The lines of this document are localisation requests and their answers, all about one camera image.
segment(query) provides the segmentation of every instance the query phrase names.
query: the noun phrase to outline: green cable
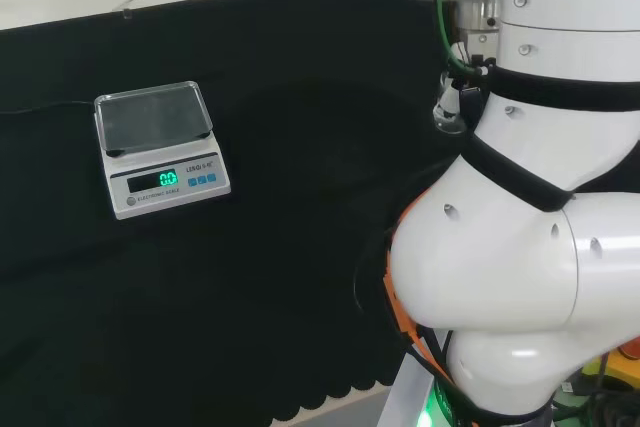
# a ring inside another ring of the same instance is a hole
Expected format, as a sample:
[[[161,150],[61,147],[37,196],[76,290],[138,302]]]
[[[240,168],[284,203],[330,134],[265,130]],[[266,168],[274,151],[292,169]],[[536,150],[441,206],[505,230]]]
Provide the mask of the green cable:
[[[465,65],[451,52],[451,45],[449,45],[449,39],[447,38],[447,31],[444,27],[444,14],[442,12],[442,0],[436,0],[436,7],[438,9],[438,26],[440,27],[440,37],[444,48],[447,50],[447,57],[453,65],[455,65],[461,72],[465,74],[475,75],[475,69]]]

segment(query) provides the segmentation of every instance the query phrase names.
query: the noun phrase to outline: black cable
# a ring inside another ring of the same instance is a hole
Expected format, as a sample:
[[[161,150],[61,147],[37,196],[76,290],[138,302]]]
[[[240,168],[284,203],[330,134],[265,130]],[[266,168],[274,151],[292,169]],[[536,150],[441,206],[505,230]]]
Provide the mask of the black cable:
[[[444,345],[442,346],[442,355],[444,355],[444,361],[447,361],[447,352],[449,352],[449,344],[451,344],[451,337],[453,336],[453,330],[447,332],[447,337],[444,339]]]
[[[61,102],[52,102],[50,104],[45,104],[40,107],[35,107],[32,109],[22,109],[22,110],[14,110],[12,112],[0,112],[0,115],[21,115],[21,114],[30,114],[32,112],[40,112],[41,110],[51,109],[54,107],[63,107],[68,105],[90,105],[93,107],[93,102],[85,102],[82,100],[66,100]]]
[[[451,372],[449,372],[449,367],[447,366],[447,362],[445,356],[440,348],[440,343],[438,342],[438,337],[436,337],[436,333],[433,329],[424,327],[422,325],[417,326],[417,333],[420,337],[424,339],[425,344],[429,348],[431,355],[438,363],[442,370],[444,370],[449,377],[451,377]]]

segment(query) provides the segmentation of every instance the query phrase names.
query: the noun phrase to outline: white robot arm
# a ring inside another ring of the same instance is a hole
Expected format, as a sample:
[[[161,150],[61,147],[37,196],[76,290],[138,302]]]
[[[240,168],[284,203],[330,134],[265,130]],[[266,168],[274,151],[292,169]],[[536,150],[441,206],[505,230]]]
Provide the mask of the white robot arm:
[[[640,335],[640,195],[574,194],[638,142],[640,9],[502,0],[499,27],[470,146],[403,217],[390,265],[411,318],[454,331],[460,390],[518,416]]]

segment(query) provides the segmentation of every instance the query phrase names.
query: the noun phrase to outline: screw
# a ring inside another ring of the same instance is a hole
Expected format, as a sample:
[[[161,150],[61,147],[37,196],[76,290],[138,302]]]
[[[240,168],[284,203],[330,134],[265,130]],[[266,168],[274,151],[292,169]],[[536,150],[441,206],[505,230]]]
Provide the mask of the screw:
[[[527,5],[527,1],[528,0],[513,0],[513,3],[516,7],[524,7],[525,5]]]
[[[458,220],[460,218],[458,210],[451,204],[444,204],[444,213],[451,220]]]

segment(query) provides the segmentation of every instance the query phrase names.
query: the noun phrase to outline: green led display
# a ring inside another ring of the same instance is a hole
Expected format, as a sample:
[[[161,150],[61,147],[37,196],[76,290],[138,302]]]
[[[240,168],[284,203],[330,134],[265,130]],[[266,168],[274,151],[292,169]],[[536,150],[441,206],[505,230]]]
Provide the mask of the green led display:
[[[174,172],[166,172],[160,174],[160,185],[173,185],[178,183],[178,176]]]

